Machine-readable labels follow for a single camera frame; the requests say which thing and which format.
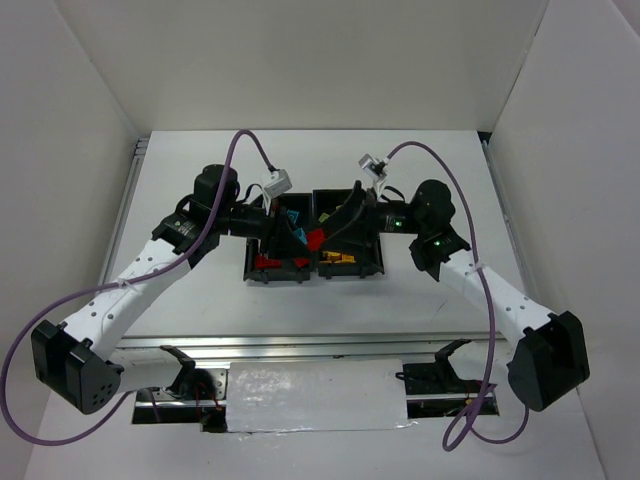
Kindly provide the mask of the red teal green lego stack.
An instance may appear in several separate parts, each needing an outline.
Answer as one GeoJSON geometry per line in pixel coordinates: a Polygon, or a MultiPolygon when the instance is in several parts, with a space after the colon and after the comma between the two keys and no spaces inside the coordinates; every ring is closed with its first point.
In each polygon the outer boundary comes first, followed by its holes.
{"type": "Polygon", "coordinates": [[[294,231],[294,235],[311,252],[318,251],[326,239],[325,232],[322,228],[317,228],[308,232],[305,232],[302,228],[298,228],[294,231]]]}

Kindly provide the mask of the red flower lego brick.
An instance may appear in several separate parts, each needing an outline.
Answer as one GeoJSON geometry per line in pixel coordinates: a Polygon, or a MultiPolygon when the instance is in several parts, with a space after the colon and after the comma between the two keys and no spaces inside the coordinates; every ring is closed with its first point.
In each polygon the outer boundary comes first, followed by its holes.
{"type": "Polygon", "coordinates": [[[254,268],[256,270],[279,269],[282,267],[280,260],[270,259],[263,255],[257,255],[254,258],[254,268]]]}

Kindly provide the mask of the teal lego brick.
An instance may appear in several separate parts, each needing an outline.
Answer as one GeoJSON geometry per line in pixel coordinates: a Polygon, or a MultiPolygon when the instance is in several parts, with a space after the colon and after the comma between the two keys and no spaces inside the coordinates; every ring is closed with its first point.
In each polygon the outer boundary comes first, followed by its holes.
{"type": "Polygon", "coordinates": [[[297,224],[299,219],[299,212],[295,210],[288,210],[287,217],[293,224],[297,224]]]}

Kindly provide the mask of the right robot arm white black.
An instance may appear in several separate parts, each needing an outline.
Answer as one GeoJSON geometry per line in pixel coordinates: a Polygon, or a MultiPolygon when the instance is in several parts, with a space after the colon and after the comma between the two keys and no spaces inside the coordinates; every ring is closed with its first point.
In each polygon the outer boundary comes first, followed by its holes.
{"type": "Polygon", "coordinates": [[[495,328],[514,347],[508,382],[529,409],[541,412],[590,376],[582,322],[534,302],[481,264],[451,225],[455,214],[448,186],[426,180],[410,202],[381,202],[355,183],[345,202],[319,223],[324,250],[357,255],[381,233],[411,234],[416,268],[492,312],[495,328]]]}

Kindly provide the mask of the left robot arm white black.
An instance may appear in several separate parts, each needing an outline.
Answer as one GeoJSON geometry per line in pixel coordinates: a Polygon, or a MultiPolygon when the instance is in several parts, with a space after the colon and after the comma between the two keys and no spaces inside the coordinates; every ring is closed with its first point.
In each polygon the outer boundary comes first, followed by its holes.
{"type": "Polygon", "coordinates": [[[182,395],[191,390],[196,364],[177,347],[127,354],[117,345],[165,290],[218,246],[221,236],[288,237],[289,218],[275,200],[291,187],[285,170],[272,169],[262,177],[263,205],[247,205],[237,199],[235,170],[205,167],[192,193],[153,230],[113,287],[57,325],[38,323],[31,333],[37,378],[85,415],[125,391],[166,388],[182,395]]]}

